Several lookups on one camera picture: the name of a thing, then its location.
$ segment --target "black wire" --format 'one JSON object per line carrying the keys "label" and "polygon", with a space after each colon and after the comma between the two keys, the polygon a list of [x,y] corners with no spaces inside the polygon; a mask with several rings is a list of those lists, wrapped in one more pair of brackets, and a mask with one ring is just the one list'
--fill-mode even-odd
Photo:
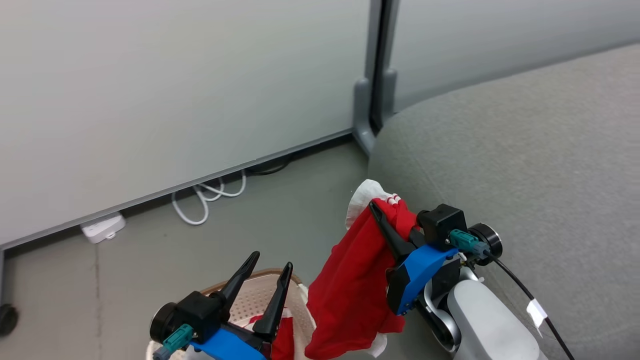
{"label": "black wire", "polygon": [[269,169],[269,170],[265,170],[265,171],[256,171],[256,170],[252,170],[251,168],[247,168],[246,171],[248,173],[250,173],[251,175],[256,175],[256,176],[263,176],[263,175],[271,175],[271,174],[275,174],[278,171],[281,171],[282,169],[284,169],[285,167],[287,167],[290,163],[291,160],[293,158],[293,155],[289,155],[286,157],[286,159],[284,160],[284,162],[275,168]]}
{"label": "black wire", "polygon": [[[522,289],[522,291],[524,291],[524,293],[527,294],[527,297],[529,298],[529,300],[534,300],[535,299],[535,297],[533,297],[533,294],[531,294],[529,289],[527,289],[527,287],[524,286],[522,281],[520,281],[520,279],[518,279],[518,277],[511,270],[509,270],[509,268],[505,264],[503,264],[500,261],[500,259],[496,258],[489,250],[485,250],[484,254],[487,255],[491,260],[493,260],[494,263],[498,264],[498,266],[501,267],[504,270],[504,272],[506,272],[507,275],[509,275],[509,277],[512,278],[516,282],[516,284],[520,287],[520,289]],[[560,336],[560,334],[556,330],[556,327],[551,322],[551,319],[548,316],[545,318],[545,322],[549,326],[549,329],[551,329],[551,332],[554,333],[554,336],[556,337],[556,340],[558,341],[558,343],[560,344],[560,346],[564,350],[564,353],[567,355],[567,357],[569,357],[569,359],[571,359],[571,360],[575,360],[575,358],[573,357],[573,355],[569,351],[569,348],[566,347],[566,344],[564,343],[564,340],[562,339],[562,337]]]}

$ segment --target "red cloth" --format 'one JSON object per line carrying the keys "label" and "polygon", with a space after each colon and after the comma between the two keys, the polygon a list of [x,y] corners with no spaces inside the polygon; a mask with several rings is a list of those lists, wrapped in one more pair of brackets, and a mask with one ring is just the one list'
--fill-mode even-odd
{"label": "red cloth", "polygon": [[[260,320],[262,315],[257,315],[249,320],[249,326]],[[293,338],[293,317],[291,312],[285,307],[280,320],[278,334],[271,344],[271,360],[294,360],[296,356],[296,346]]]}
{"label": "red cloth", "polygon": [[[373,201],[387,221],[405,239],[415,227],[415,214],[404,200],[388,204]],[[328,360],[350,350],[371,347],[377,333],[401,332],[404,318],[387,306],[386,271],[395,265],[393,255],[366,208],[331,256],[317,279],[309,286],[307,308],[316,330],[305,349],[310,359]]]}

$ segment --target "white cable label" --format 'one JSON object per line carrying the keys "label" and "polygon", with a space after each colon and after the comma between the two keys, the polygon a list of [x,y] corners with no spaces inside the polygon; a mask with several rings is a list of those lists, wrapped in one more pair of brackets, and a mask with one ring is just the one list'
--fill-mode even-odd
{"label": "white cable label", "polygon": [[533,324],[536,326],[538,334],[540,334],[540,337],[542,337],[542,333],[540,332],[540,325],[542,325],[542,321],[546,319],[547,313],[542,308],[542,306],[540,306],[540,303],[536,299],[533,299],[529,302],[529,305],[527,305],[527,312],[529,313],[529,316],[531,316],[531,320],[533,320]]}

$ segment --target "laundry basket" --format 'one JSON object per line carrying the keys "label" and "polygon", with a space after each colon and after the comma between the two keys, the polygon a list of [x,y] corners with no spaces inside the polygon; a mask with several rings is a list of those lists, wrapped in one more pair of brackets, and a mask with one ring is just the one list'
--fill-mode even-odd
{"label": "laundry basket", "polygon": [[[255,315],[264,312],[271,300],[273,292],[276,290],[276,280],[280,277],[282,269],[267,269],[254,272],[252,276],[245,280],[240,292],[233,303],[229,322],[244,327],[249,324],[250,319]],[[225,282],[211,286],[202,290],[204,295],[222,289]],[[316,329],[316,323],[307,310],[307,287],[302,284],[295,275],[291,276],[289,291],[285,307],[291,310],[293,316],[293,334],[296,349],[295,360],[308,360],[305,357],[305,347],[311,341],[311,334]],[[147,360],[153,360],[153,352],[160,347],[160,344],[151,341],[147,347]],[[195,352],[193,347],[187,351],[176,351],[171,360],[205,360],[211,359],[204,352]]]}

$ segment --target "gray sofa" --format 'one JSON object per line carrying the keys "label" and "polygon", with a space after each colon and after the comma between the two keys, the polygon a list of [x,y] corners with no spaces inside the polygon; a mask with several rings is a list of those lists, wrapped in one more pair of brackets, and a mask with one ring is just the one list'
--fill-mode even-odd
{"label": "gray sofa", "polygon": [[[445,202],[503,240],[502,259],[576,359],[640,356],[640,45],[428,99],[385,124],[369,177],[418,211]],[[487,284],[565,359],[497,266]]]}

